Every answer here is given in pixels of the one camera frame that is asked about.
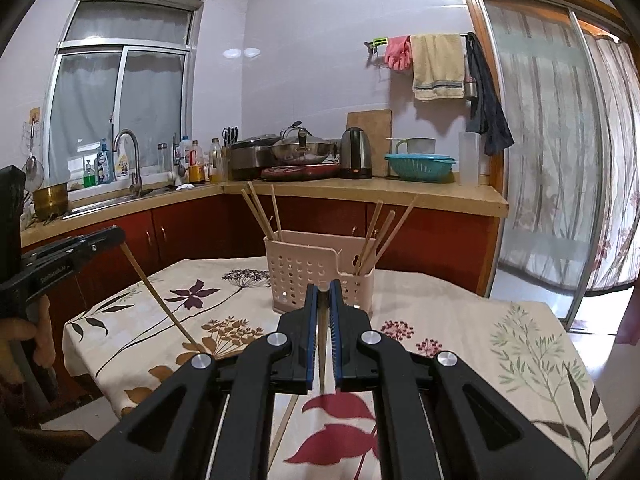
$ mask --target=mug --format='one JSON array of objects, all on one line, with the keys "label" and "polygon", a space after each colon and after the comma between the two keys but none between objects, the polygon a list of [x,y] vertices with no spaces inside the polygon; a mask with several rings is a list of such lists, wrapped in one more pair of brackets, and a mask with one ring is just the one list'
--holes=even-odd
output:
[{"label": "mug", "polygon": [[436,152],[436,139],[430,139],[429,137],[414,137],[413,139],[403,139],[398,142],[394,148],[394,153],[397,153],[400,145],[405,143],[407,153]]}]

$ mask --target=pink plastic basket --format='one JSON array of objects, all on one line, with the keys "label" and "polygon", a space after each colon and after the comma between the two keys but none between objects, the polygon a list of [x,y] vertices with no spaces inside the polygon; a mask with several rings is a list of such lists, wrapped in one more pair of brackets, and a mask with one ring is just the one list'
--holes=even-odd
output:
[{"label": "pink plastic basket", "polygon": [[[301,308],[309,283],[320,290],[328,290],[329,284],[338,279],[344,302],[357,305],[370,315],[373,269],[365,276],[353,275],[353,264],[364,238],[298,231],[283,231],[282,237],[282,242],[264,240],[276,312],[282,314]],[[375,240],[371,239],[369,243],[373,244]],[[374,257],[375,254],[369,257],[365,268]]]}]

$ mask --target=towel rack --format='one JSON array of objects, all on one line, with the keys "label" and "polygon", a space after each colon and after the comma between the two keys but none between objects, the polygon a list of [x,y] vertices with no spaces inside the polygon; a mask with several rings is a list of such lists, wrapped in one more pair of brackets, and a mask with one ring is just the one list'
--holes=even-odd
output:
[{"label": "towel rack", "polygon": [[[459,36],[461,38],[466,38],[466,34],[459,34]],[[384,38],[374,38],[372,41],[365,41],[364,46],[369,49],[369,55],[372,56],[373,54],[378,53],[379,46],[386,45],[388,41],[389,38],[386,36]]]}]

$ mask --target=table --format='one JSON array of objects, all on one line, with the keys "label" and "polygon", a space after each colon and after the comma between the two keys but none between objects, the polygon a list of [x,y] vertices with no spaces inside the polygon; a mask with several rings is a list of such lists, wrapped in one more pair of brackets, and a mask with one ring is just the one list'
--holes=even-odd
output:
[{"label": "table", "polygon": [[[276,329],[266,269],[260,257],[183,260],[161,270],[151,282],[200,347],[186,342],[141,282],[65,325],[66,368],[72,376],[90,374],[123,416],[194,353],[231,356]],[[455,352],[588,478],[604,470],[613,457],[604,407],[546,304],[486,300],[417,273],[376,270],[374,280],[374,329],[409,351]],[[298,400],[278,449],[274,479],[380,477],[372,395],[336,392],[330,355],[327,361],[324,394],[316,373],[314,390]],[[289,396],[276,396],[272,436],[288,402]]]}]

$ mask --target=cutting board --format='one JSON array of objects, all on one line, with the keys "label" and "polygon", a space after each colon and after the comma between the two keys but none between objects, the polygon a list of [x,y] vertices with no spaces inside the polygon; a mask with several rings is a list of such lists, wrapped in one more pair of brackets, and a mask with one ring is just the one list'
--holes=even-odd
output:
[{"label": "cutting board", "polygon": [[387,176],[388,162],[385,155],[391,149],[392,137],[391,110],[368,110],[347,114],[347,128],[362,128],[369,137],[371,145],[371,171],[373,176]]}]

